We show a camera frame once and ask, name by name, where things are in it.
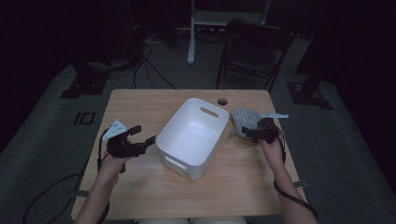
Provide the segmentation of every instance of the dark background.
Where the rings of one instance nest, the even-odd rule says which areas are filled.
[[[227,1],[222,8],[221,2],[197,0],[197,6],[233,5]],[[0,149],[67,65],[130,58],[139,46],[135,32],[151,29],[173,38],[176,27],[190,25],[190,7],[184,0],[0,1]],[[393,190],[395,15],[395,3],[386,0],[276,0],[267,19],[295,34],[313,35],[296,73],[336,86]]]

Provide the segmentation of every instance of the wooden table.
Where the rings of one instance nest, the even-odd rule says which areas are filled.
[[[98,139],[115,119],[128,128],[142,125],[142,132],[130,136],[142,142],[158,135],[165,124],[189,98],[199,98],[218,105],[219,98],[228,100],[219,105],[228,112],[247,107],[260,112],[275,111],[267,91],[227,90],[114,90],[95,141],[80,190],[89,191],[97,175]],[[262,149],[251,139],[232,137],[230,120],[205,174],[189,180],[162,164],[159,149],[153,145],[146,155],[126,163],[126,172],[110,198],[110,219],[227,217],[280,214],[273,174]],[[286,166],[293,181],[298,175],[286,147]],[[77,197],[72,211],[76,218],[84,197]]]

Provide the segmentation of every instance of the hand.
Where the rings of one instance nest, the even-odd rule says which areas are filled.
[[[284,134],[281,131],[279,131],[279,139],[280,141],[283,141],[284,139]],[[264,140],[259,140],[259,143],[262,145],[262,151],[264,152],[265,159],[267,159],[270,168],[273,171],[279,166],[284,166],[283,149],[278,139],[271,144],[268,144]]]
[[[123,164],[131,158],[115,158],[111,154],[106,155],[102,160],[97,178],[114,186],[119,180],[119,172]]]

